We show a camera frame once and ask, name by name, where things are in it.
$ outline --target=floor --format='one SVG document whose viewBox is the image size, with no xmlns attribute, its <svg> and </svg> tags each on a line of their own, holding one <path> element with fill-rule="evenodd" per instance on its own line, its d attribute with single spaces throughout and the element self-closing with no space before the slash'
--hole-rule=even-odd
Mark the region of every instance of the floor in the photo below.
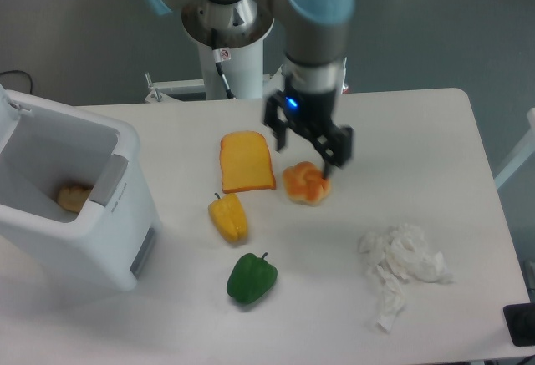
<svg viewBox="0 0 535 365">
<path fill-rule="evenodd" d="M 463 89 L 495 172 L 535 107 L 535 0 L 357 5 L 350 90 Z M 276 24 L 265 42 L 265 73 L 278 68 L 283 47 Z M 32 74 L 36 95 L 75 105 L 142 102 L 146 71 L 153 81 L 201 77 L 180 16 L 158 17 L 145 0 L 0 0 L 0 72 L 13 68 Z M 28 88 L 18 75 L 1 81 Z M 535 158 L 499 193 L 519 261 L 535 258 Z"/>
</svg>

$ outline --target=blue led light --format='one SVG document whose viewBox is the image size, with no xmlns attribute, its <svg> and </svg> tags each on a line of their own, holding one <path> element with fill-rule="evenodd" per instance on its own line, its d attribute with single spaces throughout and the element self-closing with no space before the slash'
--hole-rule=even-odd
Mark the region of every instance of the blue led light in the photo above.
<svg viewBox="0 0 535 365">
<path fill-rule="evenodd" d="M 288 102 L 288 106 L 290 107 L 290 109 L 297 109 L 298 108 L 298 103 L 295 101 L 295 99 L 289 98 L 287 96 L 286 97 L 286 101 Z"/>
</svg>

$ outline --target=plastic pepper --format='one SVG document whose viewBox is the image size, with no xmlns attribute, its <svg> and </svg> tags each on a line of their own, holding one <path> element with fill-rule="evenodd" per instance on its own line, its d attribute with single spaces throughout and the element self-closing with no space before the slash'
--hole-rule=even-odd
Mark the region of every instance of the plastic pepper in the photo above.
<svg viewBox="0 0 535 365">
<path fill-rule="evenodd" d="M 227 282 L 227 294 L 243 305 L 263 296 L 277 280 L 277 268 L 254 254 L 242 256 Z"/>
<path fill-rule="evenodd" d="M 228 194 L 222 198 L 216 194 L 214 200 L 208 206 L 211 221 L 223 238 L 234 242 L 247 237 L 247 218 L 242 203 L 236 194 Z"/>
</svg>

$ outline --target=green bell pepper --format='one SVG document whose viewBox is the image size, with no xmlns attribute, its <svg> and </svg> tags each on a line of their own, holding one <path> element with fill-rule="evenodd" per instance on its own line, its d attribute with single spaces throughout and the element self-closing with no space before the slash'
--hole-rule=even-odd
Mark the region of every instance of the green bell pepper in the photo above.
<svg viewBox="0 0 535 365">
<path fill-rule="evenodd" d="M 255 302 L 277 280 L 277 268 L 254 254 L 242 256 L 228 278 L 227 294 L 242 305 Z"/>
</svg>

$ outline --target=black object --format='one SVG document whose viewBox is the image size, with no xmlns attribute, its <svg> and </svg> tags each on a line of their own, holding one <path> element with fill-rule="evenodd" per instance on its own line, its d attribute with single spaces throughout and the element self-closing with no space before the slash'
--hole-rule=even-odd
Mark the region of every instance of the black object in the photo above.
<svg viewBox="0 0 535 365">
<path fill-rule="evenodd" d="M 534 358 L 535 358 L 535 355 L 532 355 L 530 357 L 525 357 L 522 361 L 517 362 L 517 365 L 524 365 L 524 364 L 530 362 Z"/>
<path fill-rule="evenodd" d="M 503 315 L 515 346 L 535 346 L 535 303 L 507 305 Z"/>
<path fill-rule="evenodd" d="M 8 71 L 0 72 L 0 77 L 2 77 L 3 75 L 7 75 L 7 74 L 22 74 L 22 75 L 25 75 L 26 77 L 28 77 L 28 81 L 30 82 L 30 92 L 29 92 L 29 94 L 33 95 L 33 79 L 32 79 L 32 76 L 30 74 L 26 73 L 23 70 L 8 70 Z"/>
<path fill-rule="evenodd" d="M 331 115 L 336 90 L 322 94 L 305 94 L 292 88 L 288 78 L 284 93 L 275 92 L 267 98 L 263 123 L 277 139 L 277 151 L 286 145 L 286 129 L 310 141 L 324 160 L 324 178 L 331 166 L 343 167 L 351 159 L 353 129 L 334 125 Z M 279 109 L 286 120 L 279 118 Z"/>
</svg>

